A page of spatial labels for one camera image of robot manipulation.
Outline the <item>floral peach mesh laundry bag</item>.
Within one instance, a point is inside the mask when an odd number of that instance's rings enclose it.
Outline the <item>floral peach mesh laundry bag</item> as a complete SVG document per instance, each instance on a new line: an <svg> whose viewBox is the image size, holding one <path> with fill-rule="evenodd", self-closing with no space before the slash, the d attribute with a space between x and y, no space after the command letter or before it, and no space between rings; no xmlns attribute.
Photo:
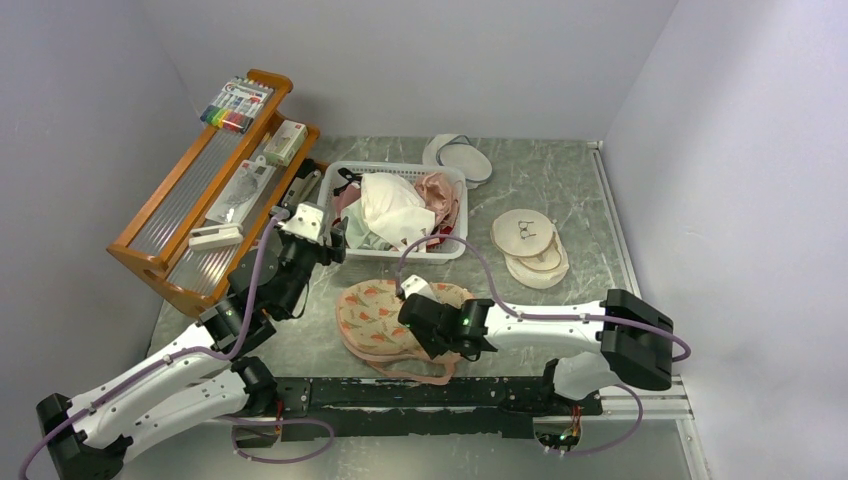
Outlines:
<svg viewBox="0 0 848 480"><path fill-rule="evenodd" d="M357 358L387 378L445 385L455 375L461 356L447 353L432 359L412 332L399 321L403 301L396 282L370 279L344 290L336 302L336 322L341 341ZM397 370L397 362L415 360L439 367L439 373L419 374Z"/></svg>

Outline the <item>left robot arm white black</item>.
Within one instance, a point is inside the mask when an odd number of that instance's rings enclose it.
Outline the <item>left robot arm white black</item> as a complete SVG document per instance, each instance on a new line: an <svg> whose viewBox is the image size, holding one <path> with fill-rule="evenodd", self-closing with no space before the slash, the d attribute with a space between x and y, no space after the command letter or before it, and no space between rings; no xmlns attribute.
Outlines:
<svg viewBox="0 0 848 480"><path fill-rule="evenodd" d="M251 351L296 311L315 266L341 264L345 230L321 217L272 219L228 276L227 294L182 334L118 377L74 397L52 394L36 411L61 479L112 479L149 447L218 417L280 408L278 384Z"/></svg>

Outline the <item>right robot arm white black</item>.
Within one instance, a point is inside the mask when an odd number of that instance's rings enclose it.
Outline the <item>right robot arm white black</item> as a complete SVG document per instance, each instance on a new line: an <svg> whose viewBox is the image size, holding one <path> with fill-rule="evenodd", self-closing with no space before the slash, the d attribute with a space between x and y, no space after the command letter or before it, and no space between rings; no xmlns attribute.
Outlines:
<svg viewBox="0 0 848 480"><path fill-rule="evenodd" d="M431 358L456 353L476 361L484 352L536 346L571 351L539 389L542 406L553 414L608 386L665 391L672 384L673 321L622 289L608 290L601 301L564 306L472 299L454 307L409 293L398 321Z"/></svg>

